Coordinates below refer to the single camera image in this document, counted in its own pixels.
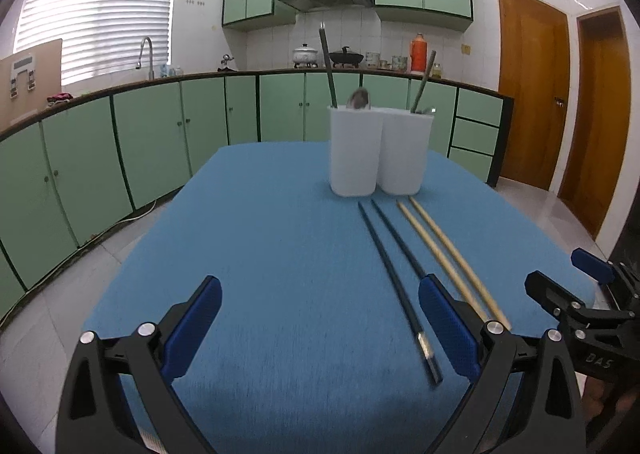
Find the bamboo chopstick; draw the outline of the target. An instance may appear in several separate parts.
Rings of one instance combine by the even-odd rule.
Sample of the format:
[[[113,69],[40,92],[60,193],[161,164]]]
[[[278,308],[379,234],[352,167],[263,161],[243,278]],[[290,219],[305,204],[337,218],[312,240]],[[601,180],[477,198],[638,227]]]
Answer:
[[[419,220],[416,219],[413,214],[411,214],[411,211],[409,211],[404,204],[397,201],[396,205],[405,216],[405,219],[407,219],[410,225],[413,227],[414,231],[416,231],[416,233],[420,235],[421,240],[430,250],[436,261],[440,264],[442,270],[446,272],[448,278],[450,278],[450,280],[454,282],[454,286],[456,286],[458,293],[463,297],[464,301],[472,307],[472,309],[476,312],[476,314],[483,322],[487,322],[489,320],[489,317],[484,308],[475,298],[475,296],[471,292],[471,289],[469,289],[469,286],[466,285],[465,281],[463,281],[462,276],[458,273],[454,265],[450,263],[445,253],[438,247],[435,240],[428,234],[428,232],[424,229],[424,226],[420,224]]]
[[[466,261],[466,259],[462,256],[460,251],[456,248],[456,245],[452,243],[449,237],[446,236],[446,233],[442,231],[442,228],[435,222],[432,216],[425,210],[425,208],[413,197],[408,197],[411,205],[416,209],[421,218],[426,222],[427,226],[431,228],[433,233],[438,237],[438,239],[442,242],[442,245],[446,247],[449,255],[454,258],[454,261],[457,265],[462,269],[466,277],[469,279],[471,284],[474,286],[475,292],[477,292],[480,297],[482,297],[485,306],[490,311],[491,315],[507,329],[512,330],[512,325],[506,315],[502,312],[497,301],[490,295],[488,289],[486,289],[485,284],[480,281],[480,278],[472,269],[470,264]]]

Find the black chopstick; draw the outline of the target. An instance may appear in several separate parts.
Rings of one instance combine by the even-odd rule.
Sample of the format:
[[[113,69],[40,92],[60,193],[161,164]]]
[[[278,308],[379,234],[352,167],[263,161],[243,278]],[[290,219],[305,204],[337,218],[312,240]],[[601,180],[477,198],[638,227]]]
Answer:
[[[416,311],[414,311],[411,301],[407,295],[404,285],[402,285],[400,278],[398,277],[398,273],[390,260],[390,256],[387,254],[386,249],[378,237],[378,233],[375,231],[372,222],[367,215],[364,207],[361,203],[358,203],[358,209],[360,215],[366,225],[370,237],[374,243],[376,250],[378,251],[378,255],[380,256],[385,271],[390,278],[390,283],[392,283],[395,295],[399,301],[400,307],[402,311],[404,311],[404,315],[407,319],[407,322],[410,327],[410,331],[416,340],[416,347],[418,347],[422,361],[426,370],[428,377],[430,378],[430,382],[433,386],[438,386],[442,382],[442,373],[440,373],[439,366],[437,364],[435,353],[428,342],[428,339],[424,333],[423,327],[419,322],[418,316],[416,315]]]
[[[416,274],[416,277],[419,280],[424,279],[426,277],[426,272],[423,269],[423,267],[420,265],[418,259],[416,259],[416,256],[413,254],[413,252],[411,252],[411,249],[409,248],[405,240],[400,236],[399,232],[396,230],[395,226],[392,224],[390,219],[386,216],[384,211],[382,211],[382,208],[380,207],[380,205],[378,205],[378,203],[376,203],[375,200],[372,200],[371,204],[374,210],[376,211],[376,213],[378,214],[378,217],[381,218],[382,222],[384,223],[384,226],[386,226],[386,229],[388,230],[388,232],[390,233],[390,235],[393,237],[394,241],[400,248],[401,252],[404,254],[405,258],[408,260],[408,263],[410,263],[410,266],[413,272]]]

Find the grey chopstick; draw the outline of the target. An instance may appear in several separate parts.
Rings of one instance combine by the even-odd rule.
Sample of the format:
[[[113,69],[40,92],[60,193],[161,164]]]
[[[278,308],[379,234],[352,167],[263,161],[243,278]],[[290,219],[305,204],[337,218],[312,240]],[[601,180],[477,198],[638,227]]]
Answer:
[[[331,97],[331,107],[333,109],[337,109],[337,98],[336,98],[336,90],[335,83],[332,72],[332,61],[330,58],[330,51],[328,45],[328,39],[326,38],[326,25],[323,21],[319,24],[319,37],[322,48],[322,55],[324,61],[324,68],[326,69],[326,77],[328,77],[328,85]]]
[[[426,63],[426,68],[425,68],[425,71],[424,71],[424,74],[423,74],[423,77],[422,77],[422,81],[420,83],[418,92],[416,93],[416,96],[413,99],[413,103],[411,104],[410,113],[412,113],[412,114],[416,113],[416,111],[418,110],[420,100],[421,100],[421,98],[423,96],[423,92],[424,92],[424,89],[426,87],[426,83],[427,83],[428,79],[430,78],[432,70],[433,70],[433,66],[434,66],[434,63],[435,63],[436,55],[437,55],[436,50],[432,50],[430,55],[428,56],[427,63]]]

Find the large silver spoon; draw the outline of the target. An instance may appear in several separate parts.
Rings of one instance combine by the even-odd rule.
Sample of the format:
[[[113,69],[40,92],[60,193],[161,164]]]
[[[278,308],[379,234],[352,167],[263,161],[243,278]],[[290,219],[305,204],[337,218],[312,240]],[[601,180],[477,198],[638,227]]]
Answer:
[[[360,87],[348,98],[345,107],[352,110],[370,110],[371,102],[367,89]]]

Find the green lower kitchen cabinets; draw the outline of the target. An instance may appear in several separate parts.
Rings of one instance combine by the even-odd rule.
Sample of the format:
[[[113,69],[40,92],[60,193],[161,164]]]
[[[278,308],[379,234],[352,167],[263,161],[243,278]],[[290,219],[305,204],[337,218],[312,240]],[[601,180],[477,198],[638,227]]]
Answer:
[[[118,87],[1,134],[1,309],[9,312],[117,222],[181,188],[222,147],[325,141],[357,88],[382,108],[433,110],[430,147],[495,185],[514,102],[381,72],[240,72]]]

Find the brown wooden door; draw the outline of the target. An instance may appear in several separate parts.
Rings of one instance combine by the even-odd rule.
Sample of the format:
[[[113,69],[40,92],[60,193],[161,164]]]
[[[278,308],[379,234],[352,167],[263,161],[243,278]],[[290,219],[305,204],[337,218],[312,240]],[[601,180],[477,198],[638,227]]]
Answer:
[[[547,190],[570,89],[567,16],[540,0],[499,0],[499,9],[499,92],[514,101],[501,175]]]
[[[620,7],[577,19],[576,121],[559,198],[590,234],[600,232],[626,149],[631,105],[629,49]]]

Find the blue table cloth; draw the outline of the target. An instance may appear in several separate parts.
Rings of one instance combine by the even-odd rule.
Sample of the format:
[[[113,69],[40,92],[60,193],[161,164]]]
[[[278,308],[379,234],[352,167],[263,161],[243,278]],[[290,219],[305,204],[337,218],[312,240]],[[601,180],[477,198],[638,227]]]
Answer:
[[[395,200],[335,195],[324,143],[219,150],[122,264],[86,321],[126,336],[207,275],[222,305],[174,382],[221,453],[423,453],[468,388],[446,356],[433,386],[358,209],[410,297],[419,281],[371,201],[425,271],[437,261]]]

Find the white plastic utensil holder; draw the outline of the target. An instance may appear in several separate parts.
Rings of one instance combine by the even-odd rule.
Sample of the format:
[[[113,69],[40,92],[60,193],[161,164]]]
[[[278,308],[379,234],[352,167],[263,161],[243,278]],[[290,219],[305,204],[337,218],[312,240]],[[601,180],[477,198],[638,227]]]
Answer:
[[[331,108],[330,187],[343,197],[420,191],[435,112]]]

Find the glass jar on counter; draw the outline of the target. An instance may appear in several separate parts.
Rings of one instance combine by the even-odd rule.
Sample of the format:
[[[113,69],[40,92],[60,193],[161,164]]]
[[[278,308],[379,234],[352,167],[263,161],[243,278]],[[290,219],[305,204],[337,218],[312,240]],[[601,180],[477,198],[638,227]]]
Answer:
[[[442,66],[439,63],[435,63],[432,69],[431,77],[442,79]]]

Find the orange thermos flask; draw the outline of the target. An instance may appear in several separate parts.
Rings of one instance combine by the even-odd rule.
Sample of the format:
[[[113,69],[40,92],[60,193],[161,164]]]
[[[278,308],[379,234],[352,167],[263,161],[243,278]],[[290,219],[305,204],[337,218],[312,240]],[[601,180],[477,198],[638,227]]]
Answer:
[[[416,34],[409,45],[410,72],[424,73],[427,66],[427,41],[422,33]]]

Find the red cloth on counter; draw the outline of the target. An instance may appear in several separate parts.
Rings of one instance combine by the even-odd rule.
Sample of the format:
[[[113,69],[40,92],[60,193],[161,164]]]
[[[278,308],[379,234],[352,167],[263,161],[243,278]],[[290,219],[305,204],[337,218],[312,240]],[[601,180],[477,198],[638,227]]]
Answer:
[[[70,100],[73,99],[74,97],[68,92],[60,92],[59,94],[47,98],[47,106],[54,107],[61,103],[70,102]]]

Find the black wok pan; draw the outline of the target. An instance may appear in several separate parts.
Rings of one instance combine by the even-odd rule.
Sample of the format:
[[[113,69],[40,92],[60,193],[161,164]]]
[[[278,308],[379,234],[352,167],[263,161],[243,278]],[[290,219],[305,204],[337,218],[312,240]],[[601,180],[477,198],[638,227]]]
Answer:
[[[358,69],[364,59],[364,55],[351,51],[348,46],[344,46],[340,51],[331,51],[329,58],[334,68]]]

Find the cardboard box with labels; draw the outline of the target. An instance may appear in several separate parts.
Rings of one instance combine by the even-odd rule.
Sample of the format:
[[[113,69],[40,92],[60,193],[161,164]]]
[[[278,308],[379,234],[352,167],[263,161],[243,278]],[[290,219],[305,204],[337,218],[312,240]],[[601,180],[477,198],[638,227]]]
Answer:
[[[62,92],[63,40],[51,40],[1,60],[1,130],[47,109],[48,99]]]

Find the small kettle on counter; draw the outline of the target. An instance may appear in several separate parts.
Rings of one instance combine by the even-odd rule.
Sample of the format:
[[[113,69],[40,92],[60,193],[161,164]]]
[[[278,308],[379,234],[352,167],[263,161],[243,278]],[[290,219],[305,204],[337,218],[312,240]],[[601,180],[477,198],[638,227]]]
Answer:
[[[232,57],[232,55],[224,54],[222,56],[222,58],[221,58],[220,66],[218,66],[217,71],[219,73],[234,72],[234,69],[232,69],[232,67],[231,67],[231,64],[232,64],[233,60],[234,60],[234,58]]]

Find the white window blind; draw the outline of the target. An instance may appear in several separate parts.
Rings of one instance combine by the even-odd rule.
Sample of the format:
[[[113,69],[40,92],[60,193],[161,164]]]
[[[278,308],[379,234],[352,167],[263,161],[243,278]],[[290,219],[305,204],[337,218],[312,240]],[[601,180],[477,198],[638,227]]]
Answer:
[[[61,82],[171,60],[174,0],[24,0],[13,49],[63,40]]]

